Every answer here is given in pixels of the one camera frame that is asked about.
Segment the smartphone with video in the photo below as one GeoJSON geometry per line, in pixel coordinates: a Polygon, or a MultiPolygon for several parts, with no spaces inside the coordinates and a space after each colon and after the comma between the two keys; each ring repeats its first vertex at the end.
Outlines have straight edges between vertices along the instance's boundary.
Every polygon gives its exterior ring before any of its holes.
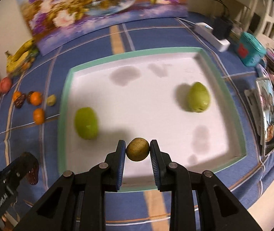
{"type": "Polygon", "coordinates": [[[274,91],[269,78],[257,78],[256,89],[260,108],[261,153],[266,157],[274,150],[274,91]]]}

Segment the red apple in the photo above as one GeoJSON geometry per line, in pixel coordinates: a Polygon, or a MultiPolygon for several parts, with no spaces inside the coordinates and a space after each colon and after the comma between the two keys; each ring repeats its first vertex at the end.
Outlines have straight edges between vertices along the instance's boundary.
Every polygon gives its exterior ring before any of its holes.
{"type": "Polygon", "coordinates": [[[12,81],[9,77],[5,77],[0,81],[0,93],[7,93],[12,87],[12,81]]]}

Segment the white tray green rim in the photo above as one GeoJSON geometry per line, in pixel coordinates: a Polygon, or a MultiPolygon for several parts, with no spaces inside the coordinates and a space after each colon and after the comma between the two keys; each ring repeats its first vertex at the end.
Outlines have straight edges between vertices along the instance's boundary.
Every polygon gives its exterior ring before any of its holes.
{"type": "Polygon", "coordinates": [[[58,171],[82,173],[116,149],[141,137],[187,169],[221,171],[247,155],[245,135],[232,95],[218,68],[202,48],[144,49],[108,56],[69,70],[58,122],[58,171]],[[211,103],[192,112],[187,95],[195,82],[211,103]],[[78,109],[98,118],[96,139],[78,136],[78,109]]]}

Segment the large dark wrinkled date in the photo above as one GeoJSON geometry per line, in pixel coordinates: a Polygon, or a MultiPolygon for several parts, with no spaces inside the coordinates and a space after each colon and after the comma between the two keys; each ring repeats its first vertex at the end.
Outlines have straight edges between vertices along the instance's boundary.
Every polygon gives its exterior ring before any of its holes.
{"type": "Polygon", "coordinates": [[[25,164],[25,177],[29,184],[36,185],[39,181],[39,162],[30,152],[22,153],[25,164]]]}

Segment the elongated dark brown date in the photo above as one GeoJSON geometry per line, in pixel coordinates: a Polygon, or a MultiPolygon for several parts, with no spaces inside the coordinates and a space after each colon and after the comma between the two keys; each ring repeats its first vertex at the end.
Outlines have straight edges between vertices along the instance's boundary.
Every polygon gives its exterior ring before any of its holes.
{"type": "Polygon", "coordinates": [[[27,99],[27,96],[24,93],[21,94],[20,96],[18,96],[18,98],[16,98],[16,100],[14,101],[15,107],[17,109],[20,109],[23,106],[23,104],[26,101],[26,99],[27,99]]]}

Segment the white lattice chair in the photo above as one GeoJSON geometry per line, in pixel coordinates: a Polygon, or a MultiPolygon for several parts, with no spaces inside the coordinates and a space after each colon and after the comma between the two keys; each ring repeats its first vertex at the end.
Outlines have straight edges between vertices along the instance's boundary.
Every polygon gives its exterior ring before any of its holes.
{"type": "Polygon", "coordinates": [[[247,0],[242,3],[243,8],[235,17],[243,32],[249,31],[254,15],[259,15],[257,27],[252,31],[254,37],[265,47],[274,49],[274,1],[273,0],[247,0]]]}

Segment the orange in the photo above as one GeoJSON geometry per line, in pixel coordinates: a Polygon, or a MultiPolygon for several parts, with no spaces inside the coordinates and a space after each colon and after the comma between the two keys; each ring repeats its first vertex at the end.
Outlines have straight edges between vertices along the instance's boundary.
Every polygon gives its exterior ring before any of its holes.
{"type": "Polygon", "coordinates": [[[13,93],[13,101],[15,102],[18,97],[20,97],[22,93],[20,91],[15,91],[13,93]]]}
{"type": "Polygon", "coordinates": [[[33,111],[33,121],[36,125],[42,125],[45,122],[45,112],[42,108],[33,111]]]}
{"type": "Polygon", "coordinates": [[[31,93],[30,103],[34,106],[39,106],[42,103],[42,94],[38,91],[31,93]]]}

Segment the small brown kiwi fruit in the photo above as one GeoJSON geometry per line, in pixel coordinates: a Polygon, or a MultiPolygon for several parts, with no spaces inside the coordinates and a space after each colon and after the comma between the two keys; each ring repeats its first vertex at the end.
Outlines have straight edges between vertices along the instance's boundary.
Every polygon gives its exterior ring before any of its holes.
{"type": "Polygon", "coordinates": [[[144,160],[149,153],[150,146],[148,141],[144,138],[133,139],[126,148],[127,157],[134,162],[144,160]]]}

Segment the flower painting canvas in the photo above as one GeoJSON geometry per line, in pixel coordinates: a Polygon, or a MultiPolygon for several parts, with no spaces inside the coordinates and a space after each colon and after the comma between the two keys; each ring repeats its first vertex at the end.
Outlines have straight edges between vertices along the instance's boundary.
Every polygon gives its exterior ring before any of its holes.
{"type": "Polygon", "coordinates": [[[187,0],[17,0],[42,55],[93,31],[187,14],[187,0]]]}

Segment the blue plaid tablecloth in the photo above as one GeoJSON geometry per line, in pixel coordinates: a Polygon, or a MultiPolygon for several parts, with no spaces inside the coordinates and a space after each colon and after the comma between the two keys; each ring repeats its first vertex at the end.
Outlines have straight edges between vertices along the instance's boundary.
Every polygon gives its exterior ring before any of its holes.
{"type": "MultiPolygon", "coordinates": [[[[247,156],[235,165],[220,171],[218,177],[248,207],[264,230],[274,227],[274,152],[261,157],[250,108],[244,95],[255,86],[256,71],[242,64],[230,46],[226,52],[217,51],[193,30],[192,23],[207,21],[206,17],[190,13],[188,22],[175,18],[132,21],[103,28],[83,35],[44,56],[38,56],[33,66],[14,79],[13,90],[39,90],[61,96],[68,71],[77,65],[122,52],[165,47],[204,48],[225,80],[235,101],[246,136],[247,156]]],[[[0,98],[0,170],[23,151],[30,151],[40,161],[40,180],[35,186],[22,182],[17,202],[9,212],[14,218],[23,216],[34,202],[58,179],[57,123],[59,107],[47,109],[47,122],[36,125],[33,107],[25,104],[16,109],[11,94],[0,98]]]]}

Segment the small tan longan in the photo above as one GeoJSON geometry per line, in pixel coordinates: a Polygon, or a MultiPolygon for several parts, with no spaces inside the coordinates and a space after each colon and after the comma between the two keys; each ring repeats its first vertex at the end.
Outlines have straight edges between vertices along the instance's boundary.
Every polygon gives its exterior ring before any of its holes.
{"type": "Polygon", "coordinates": [[[46,105],[51,107],[56,104],[56,95],[52,94],[47,98],[46,105]]]}

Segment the black power adapter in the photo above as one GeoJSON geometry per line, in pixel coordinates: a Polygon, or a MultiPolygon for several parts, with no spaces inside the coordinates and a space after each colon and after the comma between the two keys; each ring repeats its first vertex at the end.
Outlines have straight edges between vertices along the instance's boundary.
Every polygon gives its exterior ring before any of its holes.
{"type": "Polygon", "coordinates": [[[228,38],[233,28],[233,22],[226,17],[218,17],[214,20],[212,34],[219,40],[228,38]]]}

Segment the white power strip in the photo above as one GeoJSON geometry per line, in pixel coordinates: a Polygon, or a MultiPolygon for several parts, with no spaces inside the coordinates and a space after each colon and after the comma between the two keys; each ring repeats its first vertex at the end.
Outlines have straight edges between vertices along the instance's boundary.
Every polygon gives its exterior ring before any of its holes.
{"type": "Polygon", "coordinates": [[[219,40],[215,37],[212,34],[213,28],[206,23],[196,23],[194,31],[206,39],[209,44],[214,46],[219,52],[225,52],[230,46],[230,42],[227,39],[219,40]]]}

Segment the white phone stand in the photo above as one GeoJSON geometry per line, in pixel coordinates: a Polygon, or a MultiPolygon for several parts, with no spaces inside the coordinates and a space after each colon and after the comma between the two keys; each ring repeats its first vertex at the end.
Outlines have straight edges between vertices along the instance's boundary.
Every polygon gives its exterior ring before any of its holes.
{"type": "Polygon", "coordinates": [[[244,90],[244,94],[254,119],[257,134],[260,137],[260,145],[262,146],[263,145],[262,142],[264,140],[263,133],[262,133],[263,125],[261,120],[261,109],[257,102],[255,89],[244,90]]]}

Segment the yellow banana bunch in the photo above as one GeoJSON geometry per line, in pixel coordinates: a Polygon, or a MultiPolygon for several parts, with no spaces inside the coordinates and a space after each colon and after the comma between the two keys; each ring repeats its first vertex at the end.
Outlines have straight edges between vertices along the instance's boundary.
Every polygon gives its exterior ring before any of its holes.
{"type": "Polygon", "coordinates": [[[9,51],[6,51],[6,73],[12,74],[16,71],[27,60],[34,47],[34,40],[30,39],[25,42],[14,55],[9,51]]]}

